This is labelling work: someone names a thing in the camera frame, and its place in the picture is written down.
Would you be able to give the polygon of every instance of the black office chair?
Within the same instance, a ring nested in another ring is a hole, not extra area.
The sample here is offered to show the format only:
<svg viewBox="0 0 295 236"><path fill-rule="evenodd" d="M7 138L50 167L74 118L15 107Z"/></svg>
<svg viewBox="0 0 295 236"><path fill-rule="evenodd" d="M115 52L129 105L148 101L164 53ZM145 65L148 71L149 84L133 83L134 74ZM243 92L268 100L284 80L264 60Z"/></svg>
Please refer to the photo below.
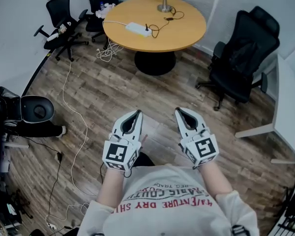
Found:
<svg viewBox="0 0 295 236"><path fill-rule="evenodd" d="M95 38L101 35L104 35L104 28L103 28L103 19L96 17L95 12L100 9L100 3L109 3L109 4L118 4L118 0L89 0L92 15L85 15L86 20L88 22L86 26L86 31L90 32L98 32L92 37L92 42L95 42Z"/></svg>
<svg viewBox="0 0 295 236"><path fill-rule="evenodd" d="M86 11L83 11L79 16L79 21L74 20L70 15L70 0L49 0L46 4L48 12L50 14L53 26L56 28L52 34L58 32L60 26L64 24L67 28L66 32L60 34L57 38L46 41L44 45L44 49L53 50L59 47L62 49L56 55L56 60L60 60L59 55L63 53L66 49L68 51L68 56L71 61L73 61L71 46L86 44L88 45L88 41L75 41L78 37L82 36L81 33L75 34L74 30L77 25L83 20L83 15L85 15ZM34 34L37 36L38 33L43 34L45 37L49 37L49 35L42 30L44 26L42 25Z"/></svg>
<svg viewBox="0 0 295 236"><path fill-rule="evenodd" d="M261 62L280 45L278 22L265 10L256 6L250 13L239 11L233 35L225 44L218 42L214 48L212 63L209 66L210 81L199 82L201 86L216 87L220 96L218 111L224 95L235 99L236 103L246 103L252 88L261 86L266 92L267 78L262 73L261 79L252 84L253 73Z"/></svg>

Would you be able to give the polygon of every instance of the round wooden table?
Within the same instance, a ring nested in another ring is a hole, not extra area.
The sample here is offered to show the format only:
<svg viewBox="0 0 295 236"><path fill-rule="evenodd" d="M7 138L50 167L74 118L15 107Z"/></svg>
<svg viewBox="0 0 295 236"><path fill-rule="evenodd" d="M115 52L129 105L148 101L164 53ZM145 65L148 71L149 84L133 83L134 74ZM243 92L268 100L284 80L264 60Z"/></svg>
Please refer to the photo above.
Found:
<svg viewBox="0 0 295 236"><path fill-rule="evenodd" d="M195 44L206 32L206 20L195 7L182 0L167 0L167 3L176 11L182 11L184 17L169 21L169 24L159 31L157 38L135 34L118 23L104 23L105 34L114 43L137 51L137 68L149 75L162 75L171 71L176 63L174 51ZM126 25L134 22L142 26L157 25L161 28L168 22L164 17L170 18L173 15L170 12L158 11L159 4L162 4L162 0L127 0L113 8L105 21L117 21ZM174 18L181 16L182 13L177 13Z"/></svg>

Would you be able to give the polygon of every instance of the wooden floor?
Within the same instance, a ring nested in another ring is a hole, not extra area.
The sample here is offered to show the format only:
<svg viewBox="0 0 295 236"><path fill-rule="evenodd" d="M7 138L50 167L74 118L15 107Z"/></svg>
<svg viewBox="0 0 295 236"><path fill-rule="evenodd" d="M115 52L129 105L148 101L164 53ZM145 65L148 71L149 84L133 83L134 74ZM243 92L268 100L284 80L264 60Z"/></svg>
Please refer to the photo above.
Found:
<svg viewBox="0 0 295 236"><path fill-rule="evenodd" d="M90 40L90 36L83 31L82 39ZM220 148L217 162L234 189L257 212L260 230L266 235L276 221L274 215L279 210L276 206L284 197L284 186L293 187L295 183L295 165L272 165L270 159L294 159L294 155L273 133L245 139L235 138L234 133L270 123L274 113L270 98L254 89L249 103L236 106L226 97L221 110L215 112L213 106L218 98L214 92L208 88L194 88L197 81L208 80L207 55L193 48L184 50L177 53L177 64L170 73L152 77L135 67L133 51L124 49L109 63L97 59L96 49L102 48L104 40L72 48L75 61L64 97L88 125L87 142L73 168L75 184L84 192L98 193L104 141L115 120L136 109L145 114L142 136L148 134L148 138L143 151L158 165L191 165L178 146L180 137L174 117L175 107L190 108L204 117L216 135ZM69 67L66 53L60 61L56 61L53 54L28 92L49 98L56 110L55 124L64 124L68 129L61 139L34 138L64 154L51 199L51 214L61 219L65 218L68 205L94 199L77 190L71 180L71 165L84 140L86 127L80 116L69 110L62 100L62 86ZM29 145L29 149L11 149L8 181L31 203L27 211L34 218L29 220L23 216L22 234L27 236L39 228L49 235L52 231L46 226L45 216L58 168L56 152L33 142ZM69 209L65 222L54 218L50 218L50 222L60 229L63 225L79 225L82 218L80 207L76 206Z"/></svg>

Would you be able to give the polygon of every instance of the table top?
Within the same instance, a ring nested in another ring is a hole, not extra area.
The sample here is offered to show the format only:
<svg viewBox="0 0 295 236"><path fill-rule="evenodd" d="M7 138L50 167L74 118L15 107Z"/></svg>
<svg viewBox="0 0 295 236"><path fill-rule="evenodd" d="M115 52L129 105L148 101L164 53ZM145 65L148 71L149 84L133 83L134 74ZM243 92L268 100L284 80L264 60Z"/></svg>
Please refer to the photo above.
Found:
<svg viewBox="0 0 295 236"><path fill-rule="evenodd" d="M279 55L277 87L274 129L295 152L295 75L287 62Z"/></svg>
<svg viewBox="0 0 295 236"><path fill-rule="evenodd" d="M167 23L164 17L172 17L172 14L158 11L159 4L162 4L162 0L127 0L113 8L105 21L124 24L134 22L142 26L153 24L161 28ZM120 46L142 52L177 51L198 42L207 29L206 20L200 11L182 0L167 0L167 4L185 15L182 19L169 21L157 38L142 37L126 30L124 25L111 22L104 23L105 34Z"/></svg>

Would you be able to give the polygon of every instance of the table pedestal base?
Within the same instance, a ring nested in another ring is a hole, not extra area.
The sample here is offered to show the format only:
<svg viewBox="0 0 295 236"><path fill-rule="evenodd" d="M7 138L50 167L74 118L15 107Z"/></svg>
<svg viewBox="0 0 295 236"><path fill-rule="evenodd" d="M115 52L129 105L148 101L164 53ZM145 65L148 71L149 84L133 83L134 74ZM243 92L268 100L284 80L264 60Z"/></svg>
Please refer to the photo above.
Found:
<svg viewBox="0 0 295 236"><path fill-rule="evenodd" d="M174 52L137 52L134 57L134 63L141 72L152 76L158 76L168 73L174 68L176 56Z"/></svg>

